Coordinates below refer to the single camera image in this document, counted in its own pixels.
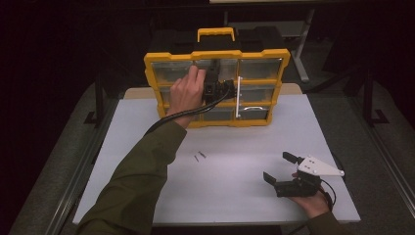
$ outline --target white table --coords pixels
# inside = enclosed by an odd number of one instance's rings
[[[117,164],[159,118],[156,105],[155,99],[119,102],[74,223],[94,205]],[[277,198],[274,188],[262,179],[263,171],[280,181],[293,179],[291,173],[297,166],[282,158],[285,151],[303,157],[312,155],[335,165],[306,95],[280,95],[268,126],[188,129],[175,162],[168,168],[168,180],[156,206],[155,225],[284,224],[306,220],[295,203]],[[338,176],[323,179],[337,193],[336,218],[340,222],[359,221],[343,180]]]

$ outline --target yellow organizer box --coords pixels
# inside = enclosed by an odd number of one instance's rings
[[[169,108],[169,88],[174,81],[187,74],[190,66],[206,69],[216,60],[220,64],[218,80],[232,79],[237,96],[196,115],[189,127],[242,127],[267,125],[272,121],[272,109],[277,104],[290,53],[283,48],[282,37],[275,27],[234,31],[232,27],[221,27],[155,33],[144,62],[161,118]]]

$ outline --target olive green sleeve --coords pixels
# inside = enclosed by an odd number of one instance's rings
[[[312,235],[351,235],[331,212],[318,215],[307,223],[308,230]]]
[[[171,121],[141,139],[116,168],[77,234],[150,234],[167,165],[186,136]]]

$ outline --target small screw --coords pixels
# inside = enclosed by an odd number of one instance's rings
[[[199,154],[202,155],[202,157],[206,158],[207,156],[204,155],[201,151],[199,151]]]

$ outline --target hand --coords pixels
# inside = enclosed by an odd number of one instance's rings
[[[317,191],[317,193],[311,197],[290,197],[289,199],[302,207],[308,218],[314,218],[330,211],[327,200],[320,191]]]
[[[205,70],[191,66],[187,75],[174,82],[170,87],[170,109],[167,111],[167,116],[193,110],[202,105],[205,76]],[[193,116],[184,116],[174,121],[186,128],[193,118]]]

